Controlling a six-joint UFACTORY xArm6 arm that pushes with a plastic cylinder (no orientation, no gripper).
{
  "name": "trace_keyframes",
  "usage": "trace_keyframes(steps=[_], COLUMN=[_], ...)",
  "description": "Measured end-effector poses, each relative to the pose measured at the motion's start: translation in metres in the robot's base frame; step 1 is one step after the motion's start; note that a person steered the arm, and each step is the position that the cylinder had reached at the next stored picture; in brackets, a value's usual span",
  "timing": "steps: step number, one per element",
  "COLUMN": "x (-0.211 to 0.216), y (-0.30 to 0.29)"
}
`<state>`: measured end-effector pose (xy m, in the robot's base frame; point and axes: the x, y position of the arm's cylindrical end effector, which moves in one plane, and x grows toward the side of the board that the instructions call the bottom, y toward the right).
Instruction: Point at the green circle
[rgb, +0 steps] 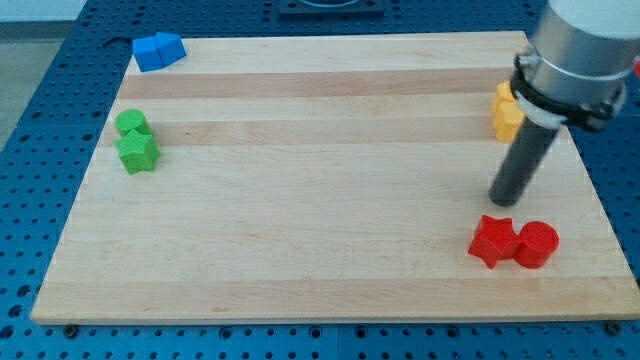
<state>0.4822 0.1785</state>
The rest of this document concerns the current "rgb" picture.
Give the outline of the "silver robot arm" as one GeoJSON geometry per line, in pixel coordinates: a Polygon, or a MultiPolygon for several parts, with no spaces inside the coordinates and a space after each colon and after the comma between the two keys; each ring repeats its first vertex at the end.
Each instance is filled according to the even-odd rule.
{"type": "Polygon", "coordinates": [[[639,56],[638,0],[549,0],[510,81],[535,125],[603,130],[626,101],[639,56]]]}

